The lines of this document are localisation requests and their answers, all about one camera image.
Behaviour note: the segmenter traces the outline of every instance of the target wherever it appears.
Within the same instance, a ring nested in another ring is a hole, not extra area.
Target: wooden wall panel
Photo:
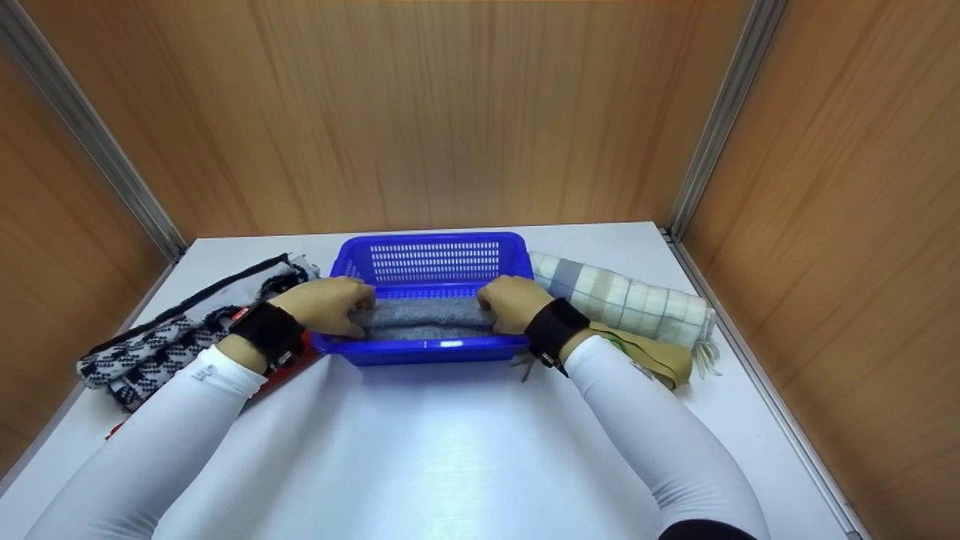
[[[34,86],[0,55],[0,476],[166,261]]]
[[[183,234],[656,219],[749,0],[25,0]]]
[[[684,244],[874,538],[958,538],[960,3],[791,0]]]

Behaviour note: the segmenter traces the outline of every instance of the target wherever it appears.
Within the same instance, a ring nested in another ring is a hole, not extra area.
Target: checkered scarf
[[[269,258],[94,347],[77,362],[77,373],[87,388],[105,387],[121,408],[133,412],[203,349],[223,339],[241,308],[317,277],[304,257]]]
[[[566,298],[591,321],[682,345],[701,375],[715,373],[720,353],[710,335],[716,312],[703,298],[543,253],[530,252],[530,261],[540,286],[554,298]]]

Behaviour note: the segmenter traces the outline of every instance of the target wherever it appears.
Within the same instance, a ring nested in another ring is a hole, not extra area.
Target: white sleeve
[[[150,538],[264,381],[206,349],[77,471],[27,538]]]
[[[652,376],[600,336],[580,344],[565,367],[613,445],[653,492],[663,529],[711,520],[757,540],[770,537],[736,461]]]

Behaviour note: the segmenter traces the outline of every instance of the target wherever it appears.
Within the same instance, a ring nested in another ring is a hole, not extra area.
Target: folded scarf
[[[540,286],[591,321],[686,347],[701,375],[716,373],[720,352],[710,338],[716,313],[703,298],[543,253],[530,252],[530,261]]]
[[[693,357],[686,347],[615,330],[603,323],[591,322],[590,328],[608,339],[634,364],[650,372],[668,389],[675,390],[690,381]]]
[[[496,316],[477,299],[397,298],[378,300],[374,309],[350,314],[370,341],[448,339],[493,334]]]
[[[77,362],[77,373],[87,388],[105,387],[133,412],[200,351],[223,339],[241,308],[317,277],[304,257],[269,258],[94,347]]]

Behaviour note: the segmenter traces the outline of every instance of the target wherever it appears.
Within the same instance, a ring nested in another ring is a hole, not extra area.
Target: blue plastic basket
[[[472,297],[498,276],[533,279],[527,246],[514,233],[357,236],[344,243],[330,276],[376,287],[378,299]],[[358,366],[505,360],[529,342],[523,336],[344,341],[314,334],[317,349]]]

